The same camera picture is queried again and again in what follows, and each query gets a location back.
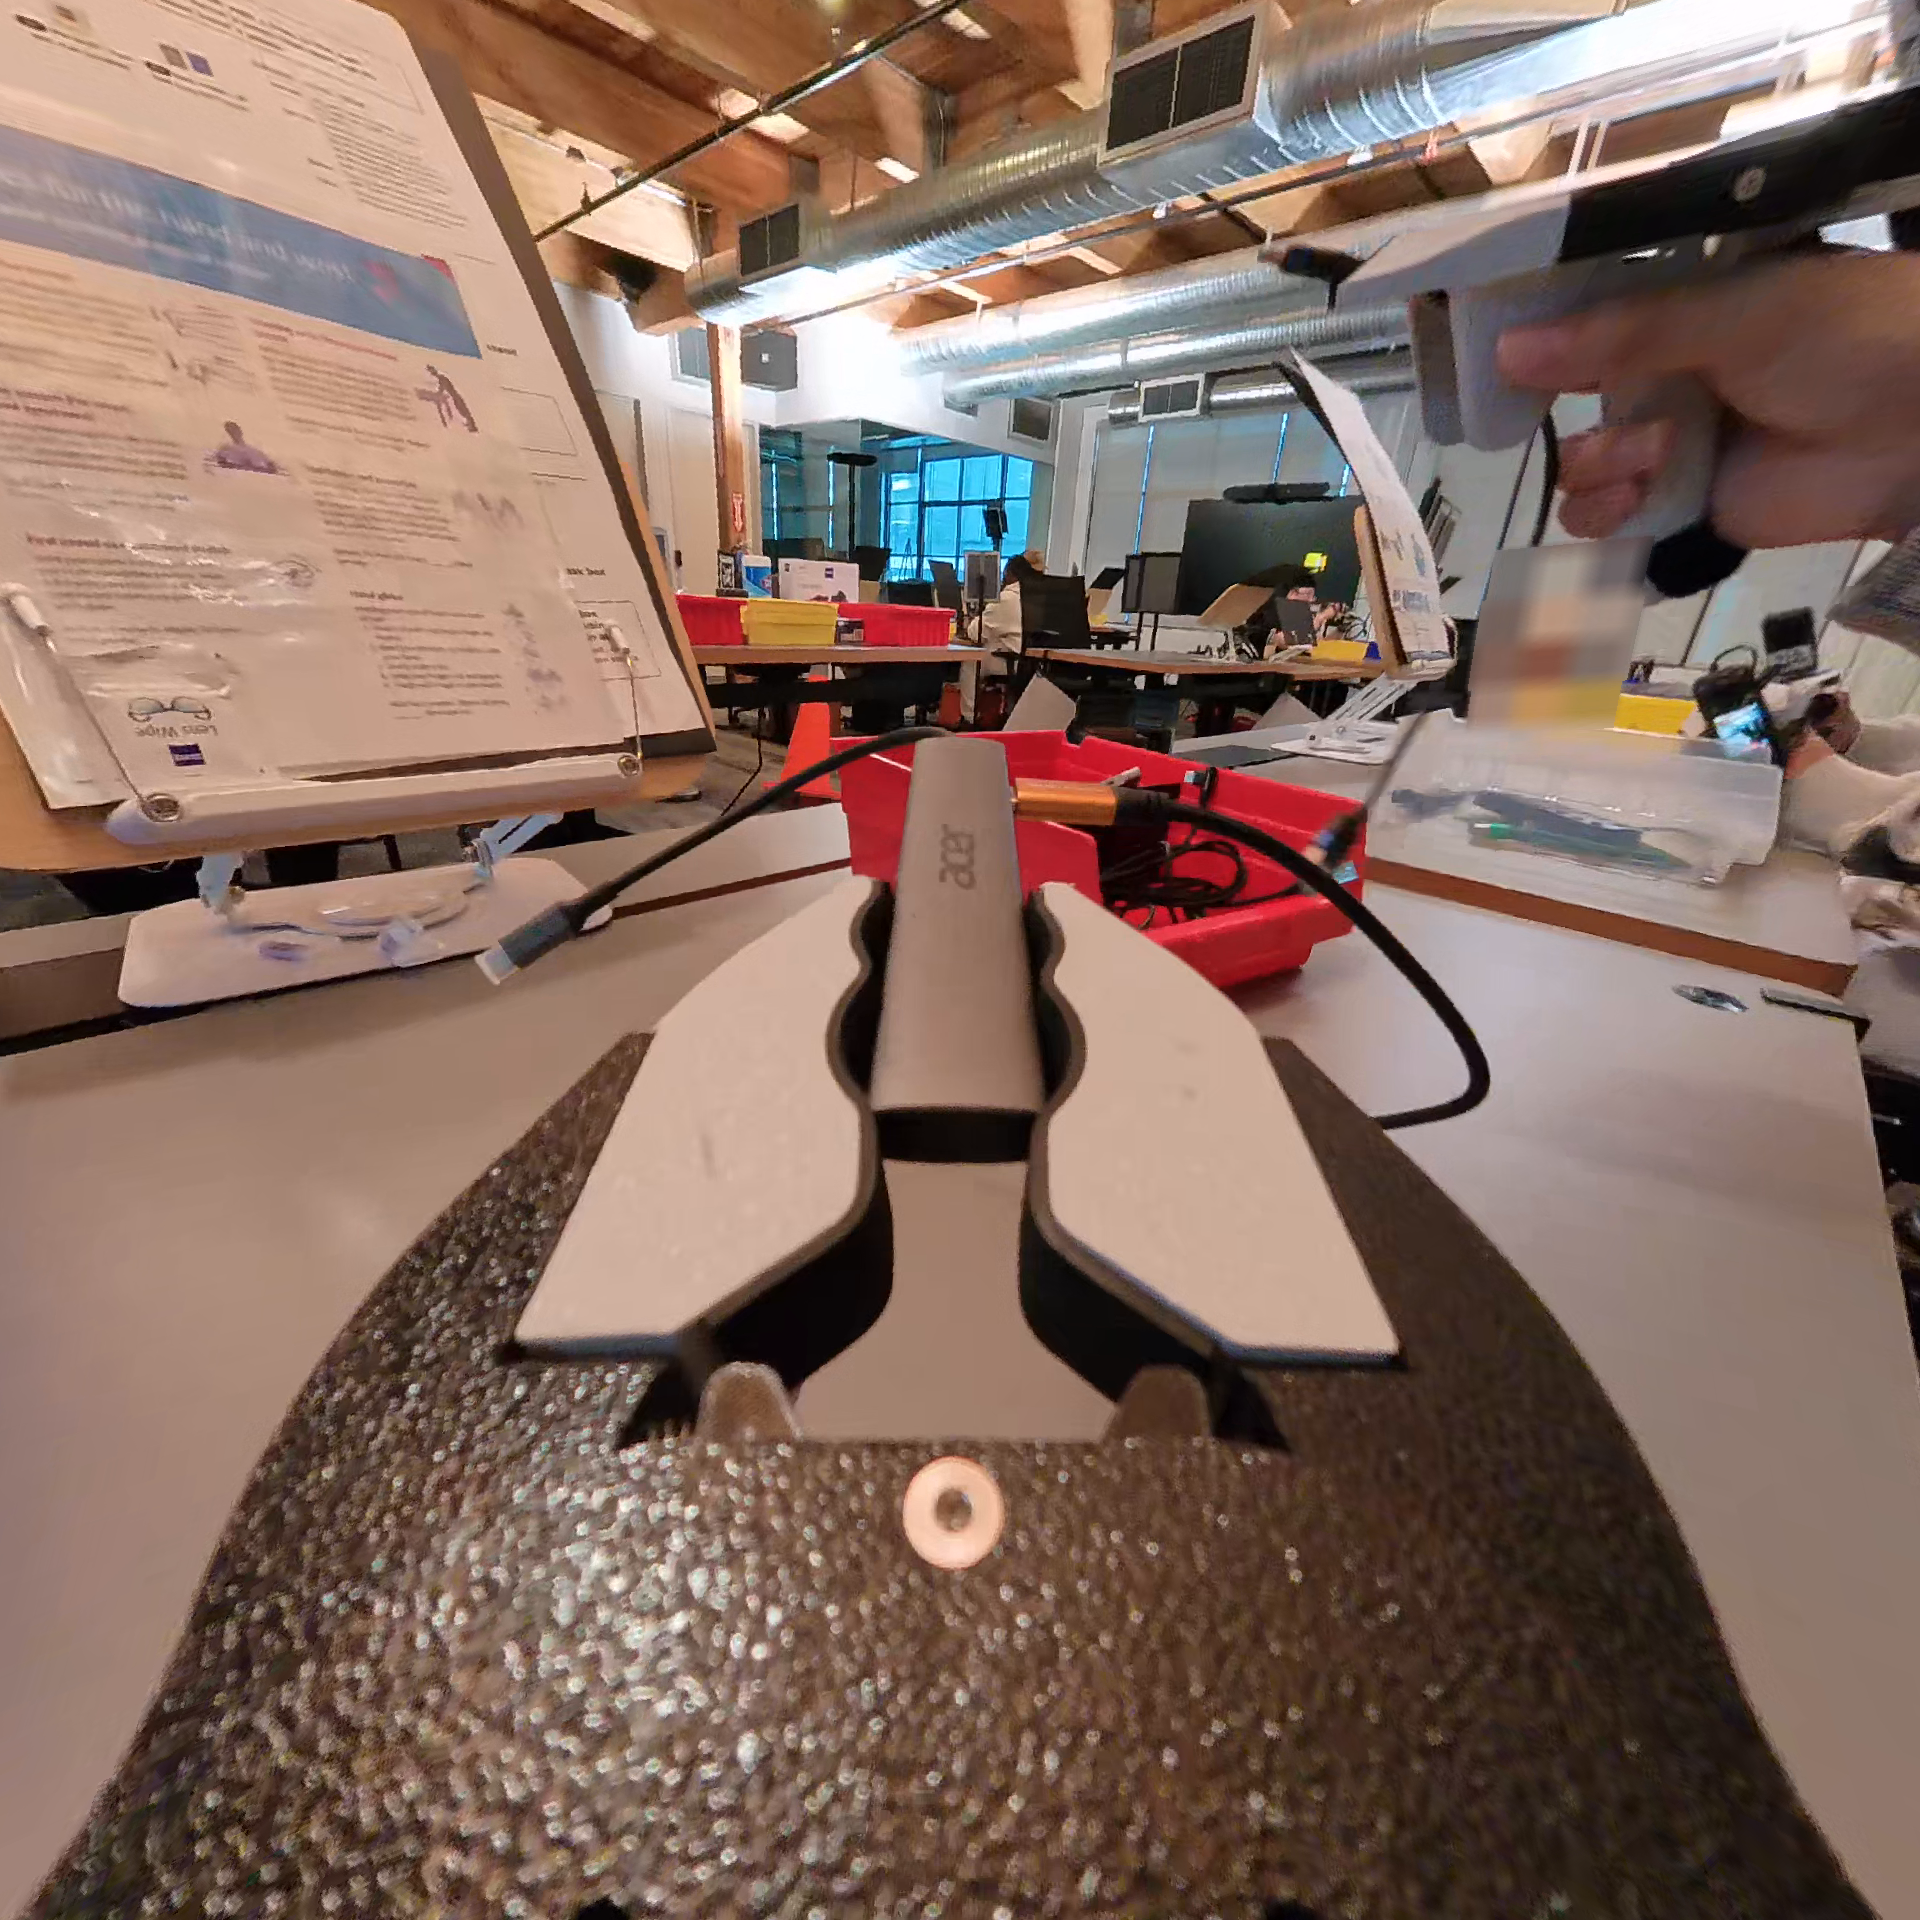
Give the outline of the silver air duct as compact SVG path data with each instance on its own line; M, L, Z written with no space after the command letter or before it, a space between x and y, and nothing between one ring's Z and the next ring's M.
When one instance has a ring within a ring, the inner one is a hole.
M851 301L1025 241L1280 176L1453 125L1558 113L1652 82L1728 75L1862 26L1885 5L1352 5L1286 26L1262 74L1265 133L1108 179L1099 110L1011 134L846 210L801 202L686 272L689 310L748 328Z

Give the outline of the distant document stand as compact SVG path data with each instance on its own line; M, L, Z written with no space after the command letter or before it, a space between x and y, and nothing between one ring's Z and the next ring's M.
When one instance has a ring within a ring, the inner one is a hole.
M1443 680L1455 642L1443 613L1433 547L1401 470L1384 453L1358 396L1297 350L1280 366L1300 403L1325 428L1359 489L1355 541L1377 659L1395 672Z

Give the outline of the person's right hand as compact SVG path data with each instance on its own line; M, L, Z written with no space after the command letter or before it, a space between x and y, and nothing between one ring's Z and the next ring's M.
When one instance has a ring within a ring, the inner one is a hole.
M1918 523L1915 324L1913 254L1817 249L1513 328L1497 366L1539 394L1697 379L1733 419L1710 507L1728 544L1899 544Z

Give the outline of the black cable grey plug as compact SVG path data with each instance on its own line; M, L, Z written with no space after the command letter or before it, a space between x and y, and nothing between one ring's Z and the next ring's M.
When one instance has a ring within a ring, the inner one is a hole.
M661 848L657 852L633 861L628 869L599 881L584 894L547 907L542 914L515 926L488 948L481 948L475 956L475 965L491 986L497 986L507 976L525 972L551 950L579 940L588 930L589 921L609 912L609 907L643 881L648 881L673 861L695 854L724 833L745 825L759 814L796 801L809 781L836 776L881 753L908 749L921 746L923 740L949 737L950 734L944 726L897 726L878 737L855 739L801 769L796 769L796 763L789 762L789 772L780 781L759 792L757 798L724 806L712 822L686 833L668 848Z

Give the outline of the black cable orange plug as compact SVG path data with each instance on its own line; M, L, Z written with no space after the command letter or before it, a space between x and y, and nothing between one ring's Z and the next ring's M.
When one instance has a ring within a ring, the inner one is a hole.
M1331 902L1333 910L1380 954L1398 978L1416 993L1427 1010L1439 1021L1439 1026L1444 1026L1468 1072L1468 1085L1459 1094L1421 1109L1377 1115L1376 1124L1392 1134L1465 1118L1491 1094L1493 1068L1472 1021L1459 1010L1448 993L1424 968L1424 962L1404 946L1401 938L1377 918L1374 907L1355 897L1345 883L1334 877L1325 860L1308 854L1280 842L1273 833L1230 816L1217 806L1191 805L1131 785L1108 787L1016 779L1013 787L1013 805L1020 821L1047 825L1184 825L1209 833L1211 836L1235 843L1238 851L1262 854L1277 865L1296 889Z

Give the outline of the duct vent grille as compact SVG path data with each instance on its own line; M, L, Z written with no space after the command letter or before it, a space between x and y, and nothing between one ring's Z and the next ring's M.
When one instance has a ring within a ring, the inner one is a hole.
M1286 30L1280 5L1235 5L1119 56L1099 110L1099 174L1118 179L1166 156L1223 153L1243 133L1265 133L1264 56Z

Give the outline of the black monitor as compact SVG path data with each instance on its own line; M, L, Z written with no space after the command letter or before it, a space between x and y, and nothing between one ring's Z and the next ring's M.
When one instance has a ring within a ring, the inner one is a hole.
M1359 588L1358 496L1300 501L1193 499L1187 507L1176 613L1205 616L1269 571L1310 586L1321 605L1351 605Z

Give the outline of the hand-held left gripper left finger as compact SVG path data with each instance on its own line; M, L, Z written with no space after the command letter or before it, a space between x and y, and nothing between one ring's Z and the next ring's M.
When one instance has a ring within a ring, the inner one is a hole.
M864 1074L891 910L880 883L839 881L661 1019L521 1352L823 1369L878 1323L894 1220Z

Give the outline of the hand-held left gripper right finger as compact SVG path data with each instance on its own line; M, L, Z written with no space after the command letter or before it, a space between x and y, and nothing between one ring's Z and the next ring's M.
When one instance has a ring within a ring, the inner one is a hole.
M1383 1296L1241 1009L1065 883L1028 902L1038 1005L1065 1042L1028 1205L1061 1260L1193 1353L1396 1361Z

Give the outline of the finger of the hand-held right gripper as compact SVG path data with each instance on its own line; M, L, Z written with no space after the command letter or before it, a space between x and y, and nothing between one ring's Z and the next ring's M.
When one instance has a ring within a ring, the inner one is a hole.
M1495 282L1539 276L1560 262L1575 190L1529 186L1453 198L1388 236L1372 254L1324 233L1264 246L1285 276L1325 288L1328 307L1404 305L1459 294Z

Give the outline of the silver usb hub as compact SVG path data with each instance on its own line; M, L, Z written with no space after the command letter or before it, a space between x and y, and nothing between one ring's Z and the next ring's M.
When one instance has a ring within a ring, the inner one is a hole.
M919 744L902 810L869 1102L885 1160L1023 1160L1045 1076L1013 779L977 737Z

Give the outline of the clear plastic box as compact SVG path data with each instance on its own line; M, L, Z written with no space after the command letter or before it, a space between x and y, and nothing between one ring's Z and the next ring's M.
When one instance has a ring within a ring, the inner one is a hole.
M1765 749L1429 716L1374 805L1372 843L1555 858L1713 888L1768 858L1782 795L1785 776Z

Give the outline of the red plastic bin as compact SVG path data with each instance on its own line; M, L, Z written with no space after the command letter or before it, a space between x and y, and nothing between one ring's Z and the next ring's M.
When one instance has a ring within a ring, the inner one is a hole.
M1112 785L1135 776L1141 788L1228 811L1297 851L1351 806L1264 749L1228 748L1225 763L1211 765L1065 731L1000 731L991 744L1013 779ZM1193 828L1020 822L1014 843L1025 891L1067 883L1223 989L1302 970L1315 946L1351 929L1277 865Z

